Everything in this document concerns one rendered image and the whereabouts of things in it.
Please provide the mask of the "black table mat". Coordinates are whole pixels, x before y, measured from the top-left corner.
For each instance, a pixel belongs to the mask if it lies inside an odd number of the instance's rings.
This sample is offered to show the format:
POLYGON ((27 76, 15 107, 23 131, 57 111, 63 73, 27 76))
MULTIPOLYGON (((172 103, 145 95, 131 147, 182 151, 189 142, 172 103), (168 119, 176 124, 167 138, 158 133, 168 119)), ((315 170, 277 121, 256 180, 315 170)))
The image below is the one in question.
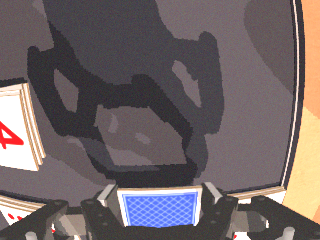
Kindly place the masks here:
POLYGON ((300 134, 305 91, 305 30, 301 0, 290 0, 294 35, 294 93, 287 151, 279 186, 287 191, 300 134))

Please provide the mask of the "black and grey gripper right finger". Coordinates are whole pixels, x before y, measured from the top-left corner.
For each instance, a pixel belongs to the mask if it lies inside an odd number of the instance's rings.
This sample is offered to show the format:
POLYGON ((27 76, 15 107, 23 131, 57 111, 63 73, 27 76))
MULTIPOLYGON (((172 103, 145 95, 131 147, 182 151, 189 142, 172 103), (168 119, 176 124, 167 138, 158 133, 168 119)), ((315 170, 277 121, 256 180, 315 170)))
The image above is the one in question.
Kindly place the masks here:
POLYGON ((268 196, 239 203, 237 197, 228 196, 211 182, 201 186, 203 216, 181 240, 234 239, 235 232, 247 232, 250 240, 320 240, 320 224, 268 196))

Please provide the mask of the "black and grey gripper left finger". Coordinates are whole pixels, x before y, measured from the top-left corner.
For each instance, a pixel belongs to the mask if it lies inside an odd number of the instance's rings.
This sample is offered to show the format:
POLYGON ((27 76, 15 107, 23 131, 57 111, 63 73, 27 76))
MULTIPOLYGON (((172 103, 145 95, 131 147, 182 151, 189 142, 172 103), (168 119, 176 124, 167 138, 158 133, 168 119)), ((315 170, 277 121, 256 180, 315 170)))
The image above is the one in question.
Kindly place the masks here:
POLYGON ((87 240, 136 240, 116 218, 117 190, 118 185, 109 184, 78 207, 69 207, 66 200, 51 201, 2 229, 0 240, 74 240, 77 235, 86 235, 87 240))

